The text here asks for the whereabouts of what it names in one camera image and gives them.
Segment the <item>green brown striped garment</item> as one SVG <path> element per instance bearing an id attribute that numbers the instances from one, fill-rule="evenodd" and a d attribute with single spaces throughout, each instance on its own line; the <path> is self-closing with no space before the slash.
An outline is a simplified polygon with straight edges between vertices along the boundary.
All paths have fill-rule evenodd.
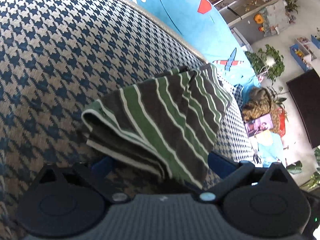
<path id="1" fill-rule="evenodd" d="M 232 102 L 213 64 L 181 66 L 90 103 L 79 133 L 109 157 L 198 189 Z"/>

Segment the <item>brown wicker basket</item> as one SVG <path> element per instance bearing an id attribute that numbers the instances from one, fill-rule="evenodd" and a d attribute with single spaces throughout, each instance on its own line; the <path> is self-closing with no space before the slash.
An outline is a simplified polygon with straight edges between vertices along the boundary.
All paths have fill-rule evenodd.
<path id="1" fill-rule="evenodd" d="M 248 122 L 265 114 L 271 115 L 273 124 L 271 132 L 280 134 L 278 106 L 266 88 L 253 87 L 249 93 L 249 100 L 242 109 L 242 119 Z"/>

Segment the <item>dark tv cabinet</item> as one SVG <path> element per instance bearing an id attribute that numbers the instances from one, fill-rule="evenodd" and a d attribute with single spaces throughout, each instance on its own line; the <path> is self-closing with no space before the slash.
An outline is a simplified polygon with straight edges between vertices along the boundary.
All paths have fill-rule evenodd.
<path id="1" fill-rule="evenodd" d="M 312 69 L 286 83 L 299 111 L 312 148 L 319 146 L 319 82 L 319 75 Z"/>

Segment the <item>green potted plant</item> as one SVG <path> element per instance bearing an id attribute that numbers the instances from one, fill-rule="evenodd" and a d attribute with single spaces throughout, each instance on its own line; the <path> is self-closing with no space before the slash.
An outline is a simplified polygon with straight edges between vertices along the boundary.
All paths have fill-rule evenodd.
<path id="1" fill-rule="evenodd" d="M 272 83 L 284 72 L 284 57 L 273 46 L 266 44 L 265 50 L 259 48 L 257 52 L 245 52 L 257 77 L 265 77 Z"/>

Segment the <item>blue toy storage bin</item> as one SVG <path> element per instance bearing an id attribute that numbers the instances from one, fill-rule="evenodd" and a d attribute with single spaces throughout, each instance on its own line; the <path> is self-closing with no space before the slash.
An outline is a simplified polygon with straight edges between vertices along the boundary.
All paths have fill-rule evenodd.
<path id="1" fill-rule="evenodd" d="M 290 47 L 290 54 L 302 68 L 304 72 L 313 69 L 313 63 L 317 56 L 311 50 L 311 41 L 307 37 L 298 37 L 295 39 L 295 44 Z"/>

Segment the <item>houndstooth sofa seat cover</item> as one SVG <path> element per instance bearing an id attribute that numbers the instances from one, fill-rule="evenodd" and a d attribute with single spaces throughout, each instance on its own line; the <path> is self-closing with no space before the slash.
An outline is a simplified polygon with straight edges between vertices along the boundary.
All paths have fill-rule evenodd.
<path id="1" fill-rule="evenodd" d="M 100 161 L 76 130 L 82 110 L 115 89 L 208 62 L 131 0 L 1 0 L 1 239 L 20 239 L 16 207 L 46 164 Z M 215 149 L 235 161 L 253 149 L 233 95 Z"/>

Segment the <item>silver refrigerator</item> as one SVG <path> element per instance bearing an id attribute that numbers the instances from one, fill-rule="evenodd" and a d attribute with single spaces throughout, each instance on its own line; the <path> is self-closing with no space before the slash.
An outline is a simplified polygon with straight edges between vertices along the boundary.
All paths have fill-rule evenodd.
<path id="1" fill-rule="evenodd" d="M 279 35 L 290 25 L 283 0 L 224 0 L 215 7 L 231 31 L 249 44 Z"/>

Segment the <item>blue printed sofa back cover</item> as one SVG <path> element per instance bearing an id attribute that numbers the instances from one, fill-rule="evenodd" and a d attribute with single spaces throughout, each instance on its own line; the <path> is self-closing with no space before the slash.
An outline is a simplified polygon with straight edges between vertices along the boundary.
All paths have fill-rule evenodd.
<path id="1" fill-rule="evenodd" d="M 259 81 L 245 52 L 218 10 L 208 0 L 131 0 L 165 23 L 232 85 L 246 89 Z"/>

